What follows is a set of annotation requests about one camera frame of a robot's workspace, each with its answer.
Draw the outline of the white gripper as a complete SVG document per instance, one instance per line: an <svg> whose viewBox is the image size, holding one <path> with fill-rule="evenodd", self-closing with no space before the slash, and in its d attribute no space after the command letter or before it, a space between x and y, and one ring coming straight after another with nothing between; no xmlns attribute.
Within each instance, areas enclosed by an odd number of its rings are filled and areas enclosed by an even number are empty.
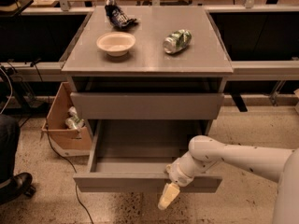
<svg viewBox="0 0 299 224"><path fill-rule="evenodd" d="M179 187L186 187L193 182L195 176L200 173L202 168L203 163L196 160L190 152L186 152L171 164L167 164L165 170L172 183L165 184L162 196L158 202L158 208L165 210L179 195Z"/></svg>

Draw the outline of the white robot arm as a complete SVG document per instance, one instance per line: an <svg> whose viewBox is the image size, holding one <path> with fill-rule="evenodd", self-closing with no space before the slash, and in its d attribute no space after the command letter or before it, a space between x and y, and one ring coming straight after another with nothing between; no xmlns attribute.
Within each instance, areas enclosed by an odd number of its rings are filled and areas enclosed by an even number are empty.
<svg viewBox="0 0 299 224"><path fill-rule="evenodd" d="M220 161L276 182L272 224L299 224L299 149L228 145L204 135L192 138L188 151L166 166L170 181L158 208L166 209L182 187Z"/></svg>

